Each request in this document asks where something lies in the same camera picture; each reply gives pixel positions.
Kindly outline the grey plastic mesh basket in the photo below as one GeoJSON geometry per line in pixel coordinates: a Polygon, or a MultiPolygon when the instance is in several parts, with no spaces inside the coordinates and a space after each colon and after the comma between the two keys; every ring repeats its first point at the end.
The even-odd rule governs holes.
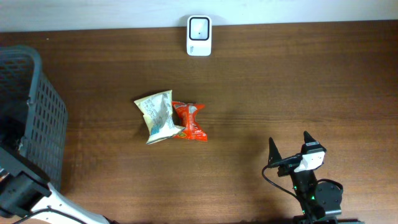
{"type": "Polygon", "coordinates": [[[67,107],[43,72],[32,47],[1,48],[1,119],[16,124],[16,149],[59,190],[68,121],[67,107]]]}

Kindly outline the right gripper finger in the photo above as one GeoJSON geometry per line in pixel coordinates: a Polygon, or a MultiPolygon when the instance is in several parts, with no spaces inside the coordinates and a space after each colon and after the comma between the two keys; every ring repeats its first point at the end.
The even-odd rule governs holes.
{"type": "Polygon", "coordinates": [[[304,141],[306,145],[315,145],[317,144],[317,141],[309,134],[309,132],[304,131],[303,132],[304,136],[304,141]]]}
{"type": "Polygon", "coordinates": [[[269,138],[269,157],[268,157],[268,166],[269,167],[277,167],[279,166],[282,157],[279,153],[279,150],[272,138],[269,138]]]}

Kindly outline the cream snack bag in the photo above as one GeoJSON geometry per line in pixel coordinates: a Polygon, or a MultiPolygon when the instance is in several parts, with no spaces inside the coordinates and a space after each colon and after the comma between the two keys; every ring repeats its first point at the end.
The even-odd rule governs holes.
{"type": "Polygon", "coordinates": [[[185,127],[176,125],[173,119],[172,90],[163,91],[135,100],[143,113],[149,130],[146,144],[153,144],[180,134],[185,127]]]}

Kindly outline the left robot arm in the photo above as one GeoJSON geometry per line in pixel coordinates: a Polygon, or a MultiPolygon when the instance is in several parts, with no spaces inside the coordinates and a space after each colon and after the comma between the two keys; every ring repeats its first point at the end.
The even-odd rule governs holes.
{"type": "Polygon", "coordinates": [[[16,151],[1,148],[1,216],[18,216],[22,223],[38,219],[47,223],[112,223],[65,198],[48,175],[16,151]]]}

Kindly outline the white barcode scanner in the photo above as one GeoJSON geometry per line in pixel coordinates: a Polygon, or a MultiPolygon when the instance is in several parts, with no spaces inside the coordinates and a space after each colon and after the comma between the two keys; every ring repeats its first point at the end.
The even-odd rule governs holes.
{"type": "Polygon", "coordinates": [[[187,19],[187,54],[207,57],[211,55],[212,20],[209,16],[193,15],[187,19]]]}

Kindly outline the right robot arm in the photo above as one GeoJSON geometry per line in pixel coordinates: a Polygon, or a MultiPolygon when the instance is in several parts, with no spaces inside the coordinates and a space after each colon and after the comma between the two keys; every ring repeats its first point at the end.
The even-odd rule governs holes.
{"type": "Polygon", "coordinates": [[[268,164],[262,169],[263,178],[274,187],[293,196],[302,214],[293,217],[294,223],[337,223],[341,214],[343,186],[330,179],[317,179],[314,171],[323,165],[326,148],[307,132],[298,154],[283,159],[272,138],[269,138],[268,164]],[[265,175],[266,169],[277,168],[279,177],[290,176],[294,192],[275,184],[265,175]]]}

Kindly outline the red snack bag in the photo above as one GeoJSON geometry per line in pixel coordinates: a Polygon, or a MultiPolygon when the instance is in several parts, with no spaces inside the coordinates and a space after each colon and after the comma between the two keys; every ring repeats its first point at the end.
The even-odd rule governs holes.
{"type": "Polygon", "coordinates": [[[173,101],[172,106],[182,122],[181,126],[185,128],[183,131],[176,134],[174,138],[196,141],[208,140],[207,133],[204,132],[204,130],[196,121],[196,115],[198,114],[198,112],[205,108],[204,104],[173,101]]]}

